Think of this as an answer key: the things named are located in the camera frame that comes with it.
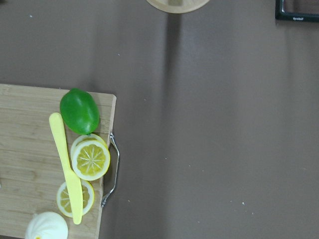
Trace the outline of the upper lemon slice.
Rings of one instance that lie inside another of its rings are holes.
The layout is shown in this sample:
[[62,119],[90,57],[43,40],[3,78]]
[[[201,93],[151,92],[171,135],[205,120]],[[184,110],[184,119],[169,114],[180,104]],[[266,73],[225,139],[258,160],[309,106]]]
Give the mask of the upper lemon slice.
[[73,171],[86,181],[94,181],[106,174],[110,166],[110,153],[105,141],[96,134],[75,139],[70,149]]

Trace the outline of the lemon slice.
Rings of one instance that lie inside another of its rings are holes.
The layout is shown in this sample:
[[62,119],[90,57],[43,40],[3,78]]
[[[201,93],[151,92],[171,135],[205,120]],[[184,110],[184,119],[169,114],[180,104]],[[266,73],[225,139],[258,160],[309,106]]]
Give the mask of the lemon slice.
[[[91,210],[94,204],[95,193],[94,193],[94,189],[92,185],[88,181],[81,179],[81,186],[82,186],[82,196],[83,196],[83,215],[85,215]],[[70,218],[72,217],[71,204],[70,204],[66,182],[61,184],[57,191],[56,203],[60,212],[63,215]]]
[[94,181],[106,174],[110,166],[110,153],[105,141],[96,134],[75,139],[70,149],[73,171],[86,181]]

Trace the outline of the green lime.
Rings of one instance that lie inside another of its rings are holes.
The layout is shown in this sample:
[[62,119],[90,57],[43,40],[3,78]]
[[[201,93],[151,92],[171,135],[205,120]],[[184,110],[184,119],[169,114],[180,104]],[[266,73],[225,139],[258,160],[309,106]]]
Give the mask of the green lime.
[[91,134],[99,126],[99,109],[86,91],[73,88],[66,93],[60,101],[60,113],[69,129],[77,134]]

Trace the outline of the yellow plastic knife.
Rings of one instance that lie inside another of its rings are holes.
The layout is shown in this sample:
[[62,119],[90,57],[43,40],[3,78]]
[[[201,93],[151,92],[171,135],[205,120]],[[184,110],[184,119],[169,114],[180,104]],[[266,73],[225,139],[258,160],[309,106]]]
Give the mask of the yellow plastic knife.
[[61,161],[63,174],[70,199],[73,222],[81,224],[83,216],[83,194],[80,178],[71,169],[64,122],[60,113],[49,116],[49,125]]

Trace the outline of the wooden cup tree stand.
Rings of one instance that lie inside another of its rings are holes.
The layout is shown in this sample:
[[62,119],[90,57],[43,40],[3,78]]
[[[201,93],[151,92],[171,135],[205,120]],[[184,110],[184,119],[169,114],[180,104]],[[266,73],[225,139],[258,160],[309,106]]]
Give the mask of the wooden cup tree stand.
[[147,0],[147,2],[158,10],[182,14],[198,10],[210,0]]

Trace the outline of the lower lemon slice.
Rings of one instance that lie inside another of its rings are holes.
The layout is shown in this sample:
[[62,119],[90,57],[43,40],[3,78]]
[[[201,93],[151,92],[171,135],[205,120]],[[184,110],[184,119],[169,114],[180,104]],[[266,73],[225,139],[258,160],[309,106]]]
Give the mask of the lower lemon slice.
[[[88,181],[81,179],[81,186],[82,186],[82,196],[83,196],[83,215],[85,215],[91,210],[94,204],[95,193],[94,193],[94,189],[92,185]],[[60,212],[63,215],[70,218],[72,217],[71,204],[70,204],[66,182],[61,184],[57,191],[56,203]]]

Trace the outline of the bamboo cutting board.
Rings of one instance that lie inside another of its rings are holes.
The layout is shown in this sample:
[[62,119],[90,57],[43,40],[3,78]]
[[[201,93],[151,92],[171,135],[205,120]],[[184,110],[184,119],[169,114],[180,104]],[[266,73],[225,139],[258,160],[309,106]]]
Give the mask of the bamboo cutting board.
[[32,218],[59,212],[64,182],[49,126],[66,90],[0,86],[0,236],[22,239]]

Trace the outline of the white steamed bun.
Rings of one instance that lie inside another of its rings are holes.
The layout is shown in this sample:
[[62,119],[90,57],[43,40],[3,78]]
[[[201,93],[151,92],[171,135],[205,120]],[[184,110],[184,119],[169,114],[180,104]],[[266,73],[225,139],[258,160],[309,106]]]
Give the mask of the white steamed bun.
[[44,212],[29,222],[25,239],[66,239],[68,226],[66,221],[55,212]]

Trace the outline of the black glass rack frame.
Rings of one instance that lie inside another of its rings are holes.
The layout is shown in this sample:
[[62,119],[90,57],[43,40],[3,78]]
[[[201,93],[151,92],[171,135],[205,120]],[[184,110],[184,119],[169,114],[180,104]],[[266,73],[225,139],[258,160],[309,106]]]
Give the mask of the black glass rack frame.
[[318,22],[319,1],[276,0],[275,19],[300,22]]

